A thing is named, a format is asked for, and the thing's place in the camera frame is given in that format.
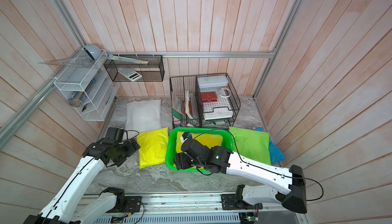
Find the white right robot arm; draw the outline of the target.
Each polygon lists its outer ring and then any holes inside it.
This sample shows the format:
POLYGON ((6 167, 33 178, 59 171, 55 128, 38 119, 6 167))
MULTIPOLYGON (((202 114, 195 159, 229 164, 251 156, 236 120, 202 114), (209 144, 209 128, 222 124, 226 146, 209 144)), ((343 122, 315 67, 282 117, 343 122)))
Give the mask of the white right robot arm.
POLYGON ((301 167, 266 165, 222 146, 208 148, 190 136, 183 139, 181 150, 173 159, 178 170, 194 167, 212 174, 241 176, 262 184, 261 187, 238 186, 237 201, 249 205, 270 201, 280 203, 285 209, 295 213, 307 213, 306 181, 301 167))

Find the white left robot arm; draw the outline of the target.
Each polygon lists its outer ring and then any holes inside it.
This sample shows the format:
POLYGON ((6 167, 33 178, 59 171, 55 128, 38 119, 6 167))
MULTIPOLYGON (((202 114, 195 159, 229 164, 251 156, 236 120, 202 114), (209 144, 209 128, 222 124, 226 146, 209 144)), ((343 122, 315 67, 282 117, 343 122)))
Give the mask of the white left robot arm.
POLYGON ((38 215, 26 218, 26 224, 92 224, 107 212, 136 212, 137 207, 125 196, 121 188, 108 187, 98 198, 81 211, 76 208, 98 173, 112 166, 121 166, 140 149, 138 131, 110 127, 105 135, 90 144, 74 172, 55 197, 38 215))

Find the neon yellow raincoat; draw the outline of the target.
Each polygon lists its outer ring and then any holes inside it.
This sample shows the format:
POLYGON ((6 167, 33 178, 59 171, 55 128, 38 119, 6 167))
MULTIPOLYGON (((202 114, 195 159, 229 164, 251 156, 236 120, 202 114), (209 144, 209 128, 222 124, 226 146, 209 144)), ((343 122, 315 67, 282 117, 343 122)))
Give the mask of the neon yellow raincoat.
POLYGON ((137 136, 140 169, 165 163, 168 139, 168 128, 143 132, 137 136))

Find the green plastic perforated basket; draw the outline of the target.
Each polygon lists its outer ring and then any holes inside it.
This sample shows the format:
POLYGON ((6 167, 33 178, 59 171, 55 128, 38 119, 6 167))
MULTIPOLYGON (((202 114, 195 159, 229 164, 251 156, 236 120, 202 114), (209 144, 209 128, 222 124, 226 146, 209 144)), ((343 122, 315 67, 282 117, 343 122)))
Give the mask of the green plastic perforated basket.
POLYGON ((174 171, 225 174, 233 166, 234 138, 223 129, 178 127, 169 134, 165 164, 174 171))

